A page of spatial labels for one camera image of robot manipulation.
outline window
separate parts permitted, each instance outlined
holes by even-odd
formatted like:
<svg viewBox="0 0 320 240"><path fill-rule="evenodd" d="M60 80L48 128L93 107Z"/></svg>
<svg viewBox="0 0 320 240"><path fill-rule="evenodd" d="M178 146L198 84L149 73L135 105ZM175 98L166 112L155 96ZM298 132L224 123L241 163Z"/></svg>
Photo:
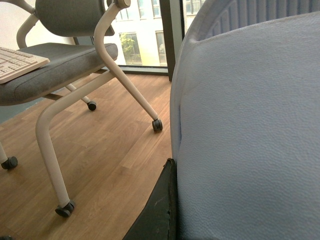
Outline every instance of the window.
<svg viewBox="0 0 320 240"><path fill-rule="evenodd" d="M135 13L131 7L122 9L116 16L117 21L133 20L135 19Z"/></svg>
<svg viewBox="0 0 320 240"><path fill-rule="evenodd" d="M152 8L153 8L153 16L155 18L161 18L159 0L152 0Z"/></svg>
<svg viewBox="0 0 320 240"><path fill-rule="evenodd" d="M186 15L195 15L205 0L185 0Z"/></svg>
<svg viewBox="0 0 320 240"><path fill-rule="evenodd" d="M164 33L163 32L156 32L155 36L156 36L156 43L158 46L160 65L167 65Z"/></svg>
<svg viewBox="0 0 320 240"><path fill-rule="evenodd" d="M135 33L121 33L120 41L123 50L125 63L127 65L141 65L141 55Z"/></svg>
<svg viewBox="0 0 320 240"><path fill-rule="evenodd" d="M139 8L139 13L140 13L140 18L146 19L147 18L147 11L146 11L145 0L138 0L138 8Z"/></svg>

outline gray upholstery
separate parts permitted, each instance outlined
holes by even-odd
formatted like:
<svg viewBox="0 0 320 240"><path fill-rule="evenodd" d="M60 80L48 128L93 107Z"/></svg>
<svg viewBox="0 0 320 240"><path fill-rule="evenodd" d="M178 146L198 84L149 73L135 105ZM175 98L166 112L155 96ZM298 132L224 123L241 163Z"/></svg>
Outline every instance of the gray upholstery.
<svg viewBox="0 0 320 240"><path fill-rule="evenodd" d="M81 37L94 35L105 4L103 0L37 0L35 9L41 23L53 34ZM110 27L106 36L113 34Z"/></svg>
<svg viewBox="0 0 320 240"><path fill-rule="evenodd" d="M109 43L105 47L110 56L117 59L117 46ZM26 103L43 97L104 66L93 45L45 43L20 51L49 58L50 63L0 84L0 106Z"/></svg>
<svg viewBox="0 0 320 240"><path fill-rule="evenodd" d="M320 239L320 12L198 39L213 2L172 80L178 238Z"/></svg>

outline white keyboard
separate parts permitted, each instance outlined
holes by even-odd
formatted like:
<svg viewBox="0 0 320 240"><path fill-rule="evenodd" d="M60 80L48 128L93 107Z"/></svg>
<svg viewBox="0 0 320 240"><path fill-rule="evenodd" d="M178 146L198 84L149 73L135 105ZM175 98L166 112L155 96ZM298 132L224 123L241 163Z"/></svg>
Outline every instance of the white keyboard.
<svg viewBox="0 0 320 240"><path fill-rule="evenodd" d="M7 83L49 63L48 58L0 47L0 84Z"/></svg>

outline chair backrest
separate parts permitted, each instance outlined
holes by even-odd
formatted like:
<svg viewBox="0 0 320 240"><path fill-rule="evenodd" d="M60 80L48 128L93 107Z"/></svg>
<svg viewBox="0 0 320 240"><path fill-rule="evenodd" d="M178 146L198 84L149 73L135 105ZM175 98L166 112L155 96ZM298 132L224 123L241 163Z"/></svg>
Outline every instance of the chair backrest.
<svg viewBox="0 0 320 240"><path fill-rule="evenodd" d="M35 10L45 28L63 37L93 36L106 11L104 0L36 0ZM106 36L113 34L110 27Z"/></svg>
<svg viewBox="0 0 320 240"><path fill-rule="evenodd" d="M204 39L213 2L171 86L179 238L320 239L320 12Z"/></svg>
<svg viewBox="0 0 320 240"><path fill-rule="evenodd" d="M320 11L320 0L207 0L193 22L197 39L252 24Z"/></svg>

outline black caster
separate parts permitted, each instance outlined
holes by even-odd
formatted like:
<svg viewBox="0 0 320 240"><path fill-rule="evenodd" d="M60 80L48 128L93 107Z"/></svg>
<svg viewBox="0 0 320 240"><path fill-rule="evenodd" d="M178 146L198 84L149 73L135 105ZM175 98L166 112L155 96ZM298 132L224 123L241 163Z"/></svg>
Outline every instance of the black caster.
<svg viewBox="0 0 320 240"><path fill-rule="evenodd" d="M0 236L0 240L15 240L12 236Z"/></svg>
<svg viewBox="0 0 320 240"><path fill-rule="evenodd" d="M160 132L162 131L162 122L160 119L156 119L154 121L152 121L152 127L153 127L153 131L156 132Z"/></svg>
<svg viewBox="0 0 320 240"><path fill-rule="evenodd" d="M61 217L68 218L74 211L75 206L75 202L70 200L70 202L65 207L57 206L55 212Z"/></svg>
<svg viewBox="0 0 320 240"><path fill-rule="evenodd" d="M90 102L87 103L87 105L88 105L88 108L89 108L91 111L94 111L94 110L96 110L96 108L97 108L97 103L96 103L95 101L90 101Z"/></svg>
<svg viewBox="0 0 320 240"><path fill-rule="evenodd" d="M1 167L6 170L14 169L18 165L18 159L15 156L8 157L8 159L1 163Z"/></svg>

